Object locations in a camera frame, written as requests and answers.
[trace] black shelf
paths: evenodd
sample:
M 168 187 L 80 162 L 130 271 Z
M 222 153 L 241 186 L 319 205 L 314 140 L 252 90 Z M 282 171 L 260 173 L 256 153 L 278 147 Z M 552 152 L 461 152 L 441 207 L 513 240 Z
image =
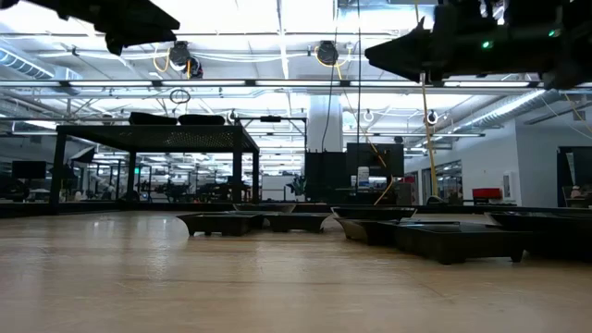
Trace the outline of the black shelf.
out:
M 129 152 L 129 175 L 134 174 L 137 153 L 233 153 L 232 202 L 241 198 L 242 154 L 253 154 L 253 174 L 259 174 L 259 147 L 243 126 L 58 126 L 50 205 L 57 212 L 62 166 L 68 136 Z M 131 201 L 134 178 L 128 179 Z M 259 200 L 259 178 L 253 177 L 253 203 Z
M 243 126 L 59 126 L 57 132 L 136 153 L 232 153 L 239 135 L 244 153 L 259 152 Z

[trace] ductwork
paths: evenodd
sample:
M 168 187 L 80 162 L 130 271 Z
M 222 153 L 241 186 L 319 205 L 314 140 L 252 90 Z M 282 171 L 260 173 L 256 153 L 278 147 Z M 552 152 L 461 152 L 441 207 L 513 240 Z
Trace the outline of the ductwork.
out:
M 36 80 L 50 80 L 56 75 L 55 69 L 26 53 L 0 42 L 0 65 L 12 68 Z
M 82 80 L 82 76 L 70 68 L 44 63 L 2 41 L 0 41 L 0 65 L 34 80 Z M 56 88 L 55 90 L 70 95 L 79 93 L 78 90 L 72 88 Z
M 473 114 L 473 120 L 453 129 L 455 132 L 468 130 L 471 127 L 491 127 L 500 125 L 510 119 L 524 115 L 530 111 L 559 102 L 561 96 L 557 91 L 533 91 L 523 95 L 506 97 Z

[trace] metal frame structure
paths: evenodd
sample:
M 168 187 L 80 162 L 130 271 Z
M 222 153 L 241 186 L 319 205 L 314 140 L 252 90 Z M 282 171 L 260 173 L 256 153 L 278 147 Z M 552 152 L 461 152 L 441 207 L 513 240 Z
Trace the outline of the metal frame structure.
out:
M 300 132 L 300 135 L 302 135 L 304 137 L 304 149 L 306 149 L 308 147 L 308 118 L 307 117 L 273 117 L 273 119 L 275 120 L 279 120 L 279 122 L 283 121 L 283 120 L 287 120 L 297 131 Z M 247 121 L 246 124 L 242 125 L 241 121 L 245 120 Z M 237 126 L 243 126 L 245 129 L 247 127 L 249 127 L 249 125 L 251 125 L 251 123 L 255 120 L 261 121 L 261 122 L 270 122 L 270 121 L 266 121 L 267 118 L 266 117 L 236 117 L 234 118 L 234 125 Z M 296 124 L 294 124 L 294 121 L 302 121 L 304 123 L 304 132 L 302 132 L 298 126 L 296 126 Z M 268 132 L 268 133 L 251 133 L 251 135 L 253 136 L 258 136 L 258 135 L 265 135 L 265 136 L 297 136 L 297 133 L 275 133 L 275 132 Z
M 129 175 L 134 175 L 137 153 L 233 153 L 232 202 L 241 202 L 242 154 L 253 154 L 253 174 L 259 174 L 259 147 L 243 126 L 58 126 L 50 206 L 57 211 L 68 136 L 129 152 Z M 126 198 L 131 202 L 134 177 L 128 176 Z M 253 193 L 259 178 L 253 177 Z M 257 204 L 259 195 L 253 195 Z

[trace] black planter box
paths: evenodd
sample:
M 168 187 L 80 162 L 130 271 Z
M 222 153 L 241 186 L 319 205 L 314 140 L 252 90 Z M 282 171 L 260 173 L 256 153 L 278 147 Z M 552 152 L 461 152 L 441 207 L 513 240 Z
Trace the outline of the black planter box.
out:
M 370 246 L 393 245 L 394 222 L 336 218 L 345 231 L 348 240 L 362 241 Z
M 339 218 L 391 221 L 412 217 L 416 209 L 407 207 L 380 207 L 380 206 L 351 206 L 333 207 L 333 213 Z
M 278 213 L 291 213 L 296 204 L 281 204 L 281 203 L 235 203 L 234 209 L 241 212 L 278 212 Z
M 435 258 L 443 265 L 468 258 L 511 257 L 519 263 L 532 232 L 472 223 L 401 224 L 394 233 L 402 251 Z
M 306 230 L 316 233 L 323 232 L 323 221 L 330 214 L 291 213 L 265 215 L 269 226 L 274 232 L 288 232 L 290 230 Z
M 501 213 L 490 216 L 504 229 L 533 231 L 533 240 L 526 248 L 531 254 L 592 261 L 592 217 L 589 213 Z
M 256 217 L 212 213 L 177 216 L 185 222 L 190 236 L 198 231 L 205 233 L 205 236 L 211 236 L 212 232 L 221 232 L 224 236 L 242 236 L 251 230 L 251 222 Z

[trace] yellow hose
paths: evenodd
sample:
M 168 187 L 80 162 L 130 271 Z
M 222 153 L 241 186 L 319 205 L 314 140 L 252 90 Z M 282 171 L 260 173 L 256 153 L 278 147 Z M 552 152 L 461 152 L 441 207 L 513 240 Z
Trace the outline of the yellow hose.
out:
M 154 57 L 152 58 L 152 60 L 153 60 L 154 68 L 156 68 L 156 70 L 158 70 L 159 72 L 164 73 L 168 70 L 168 62 L 170 60 L 170 47 L 168 48 L 168 50 L 166 50 L 165 69 L 162 69 L 158 66 L 158 64 L 156 64 L 156 53 L 158 52 L 158 45 L 159 45 L 159 43 L 156 44 L 156 48 L 154 49 Z

